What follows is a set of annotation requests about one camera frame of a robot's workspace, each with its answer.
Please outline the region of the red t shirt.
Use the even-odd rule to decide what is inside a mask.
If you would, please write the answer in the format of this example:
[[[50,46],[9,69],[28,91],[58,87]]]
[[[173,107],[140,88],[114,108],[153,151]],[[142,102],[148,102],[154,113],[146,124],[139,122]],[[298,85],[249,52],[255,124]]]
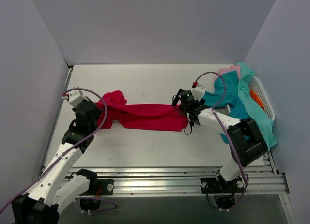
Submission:
[[[100,115],[97,125],[105,120],[102,129],[112,128],[118,121],[124,128],[180,132],[188,125],[187,117],[177,108],[168,104],[132,104],[128,105],[119,90],[103,95],[107,111]]]

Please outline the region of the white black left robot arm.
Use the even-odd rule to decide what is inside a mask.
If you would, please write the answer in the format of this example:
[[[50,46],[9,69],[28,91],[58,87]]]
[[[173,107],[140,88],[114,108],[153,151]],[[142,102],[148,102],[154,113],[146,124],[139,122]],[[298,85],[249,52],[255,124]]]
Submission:
[[[96,174],[82,170],[64,188],[62,180],[73,164],[84,154],[94,139],[102,110],[85,97],[70,102],[76,118],[70,123],[61,143],[41,174],[41,178],[19,195],[11,204],[17,224],[56,224],[63,209],[81,193],[94,194]]]

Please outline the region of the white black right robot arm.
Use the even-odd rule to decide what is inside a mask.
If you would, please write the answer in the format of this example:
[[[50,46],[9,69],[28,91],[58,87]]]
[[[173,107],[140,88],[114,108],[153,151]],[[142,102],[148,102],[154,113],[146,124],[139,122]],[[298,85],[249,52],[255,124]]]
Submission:
[[[232,159],[223,166],[216,175],[215,185],[220,191],[227,191],[233,185],[233,180],[242,175],[248,183],[244,168],[263,156],[268,146],[255,120],[252,118],[232,118],[206,106],[199,100],[196,89],[179,89],[172,100],[172,106],[180,103],[179,111],[184,114],[190,126],[199,125],[212,128],[224,134],[229,142]]]

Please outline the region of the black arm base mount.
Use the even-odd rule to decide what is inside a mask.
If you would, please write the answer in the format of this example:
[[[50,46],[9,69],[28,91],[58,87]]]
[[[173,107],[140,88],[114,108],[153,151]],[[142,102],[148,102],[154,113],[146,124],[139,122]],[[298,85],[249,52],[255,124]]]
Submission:
[[[81,193],[81,196],[105,196],[113,195],[114,180],[112,179],[95,179],[90,180],[88,189]]]

